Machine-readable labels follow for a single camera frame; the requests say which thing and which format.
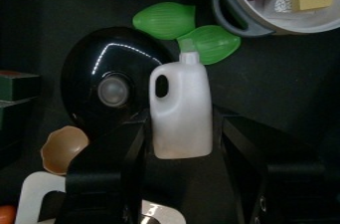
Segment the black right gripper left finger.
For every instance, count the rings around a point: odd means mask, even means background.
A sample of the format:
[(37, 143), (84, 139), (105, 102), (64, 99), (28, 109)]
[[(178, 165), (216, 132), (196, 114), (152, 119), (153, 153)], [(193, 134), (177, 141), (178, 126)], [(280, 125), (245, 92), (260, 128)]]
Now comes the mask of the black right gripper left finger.
[(140, 223), (148, 120), (142, 111), (73, 158), (56, 224)]

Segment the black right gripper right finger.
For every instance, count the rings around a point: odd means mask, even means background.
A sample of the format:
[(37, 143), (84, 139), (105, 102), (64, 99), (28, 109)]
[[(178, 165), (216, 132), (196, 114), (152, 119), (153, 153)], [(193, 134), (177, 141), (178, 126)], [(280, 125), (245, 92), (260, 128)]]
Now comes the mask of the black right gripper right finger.
[(340, 224), (340, 168), (310, 145), (237, 115), (221, 145), (237, 224)]

